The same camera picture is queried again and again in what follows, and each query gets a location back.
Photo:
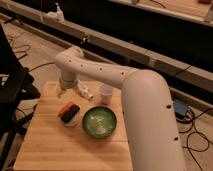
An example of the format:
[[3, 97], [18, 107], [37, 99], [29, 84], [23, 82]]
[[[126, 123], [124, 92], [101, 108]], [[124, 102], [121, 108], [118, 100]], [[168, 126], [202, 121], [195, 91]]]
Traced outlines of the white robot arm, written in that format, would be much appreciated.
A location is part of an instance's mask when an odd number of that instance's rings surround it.
[[166, 80], [149, 69], [85, 60], [77, 46], [55, 57], [62, 91], [79, 74], [121, 90], [133, 171], [186, 171], [171, 93]]

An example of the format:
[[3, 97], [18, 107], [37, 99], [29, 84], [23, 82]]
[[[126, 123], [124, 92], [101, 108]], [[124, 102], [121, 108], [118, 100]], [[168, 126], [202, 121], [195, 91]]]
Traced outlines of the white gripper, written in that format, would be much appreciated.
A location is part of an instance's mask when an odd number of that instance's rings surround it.
[[59, 79], [60, 86], [57, 87], [57, 97], [61, 98], [61, 96], [66, 92], [66, 89], [70, 89], [76, 85], [76, 80], [66, 81], [62, 78]]

